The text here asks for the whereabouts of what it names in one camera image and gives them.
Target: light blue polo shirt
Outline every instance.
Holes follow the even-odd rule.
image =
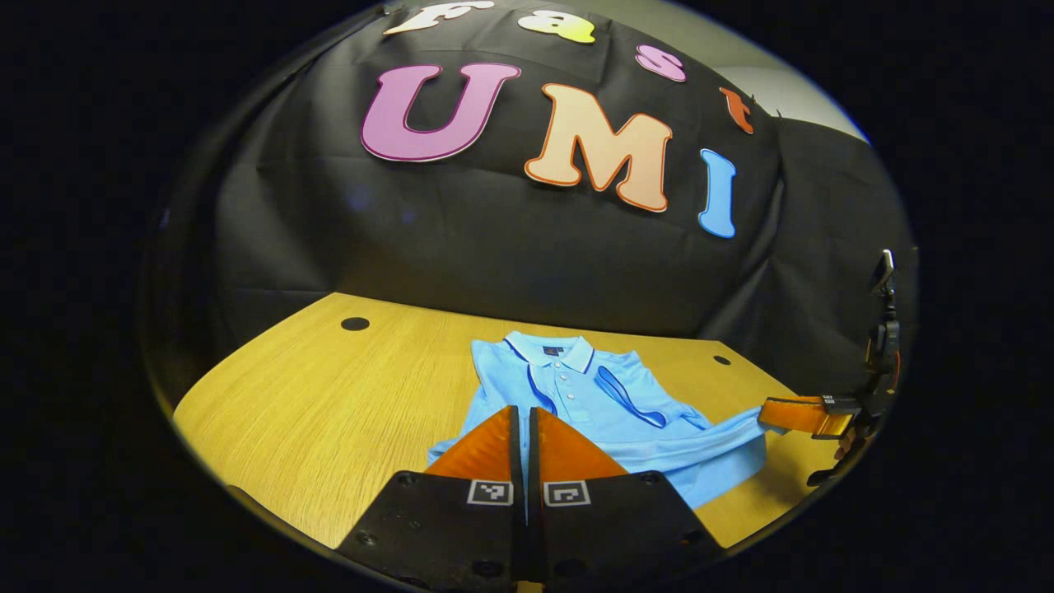
[[[540,338],[513,332],[497,343],[472,342],[480,389],[457,439],[428,452],[435,462],[461,437],[507,406],[520,409],[524,479],[530,408],[573,427],[629,473],[662,472],[691,508],[749,478],[765,463],[761,408],[714,426],[669,397],[636,352],[593,350],[585,338]]]

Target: shirt sleeve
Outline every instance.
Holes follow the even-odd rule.
[[[688,404],[675,400],[659,383],[651,370],[644,367],[636,352],[625,355],[616,377],[623,382],[632,406],[640,412],[659,413],[668,424],[678,418],[684,418],[701,430],[711,427],[699,411]]]

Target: shirt placket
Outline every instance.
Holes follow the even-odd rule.
[[[578,374],[561,362],[554,362],[550,367],[552,369],[552,390],[557,396],[555,399],[560,400],[561,406],[566,411],[566,418],[568,420],[583,418],[582,394],[575,387]]]

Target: orange letter m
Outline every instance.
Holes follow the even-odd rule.
[[[589,170],[593,189],[604,191],[628,160],[628,171],[614,191],[627,203],[651,212],[666,210],[662,193],[666,141],[674,132],[655,117],[638,113],[616,133],[597,97],[574,86],[546,84],[552,117],[542,154],[524,165],[527,176],[555,185],[574,185],[582,172],[573,164],[574,146]]]

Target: polo shirt collar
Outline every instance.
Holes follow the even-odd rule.
[[[585,338],[543,338],[527,336],[512,332],[505,337],[505,342],[520,358],[535,367],[548,367],[554,362],[579,373],[589,371],[592,363],[593,348]],[[543,352],[543,347],[559,347],[564,349],[560,357],[550,357]]]

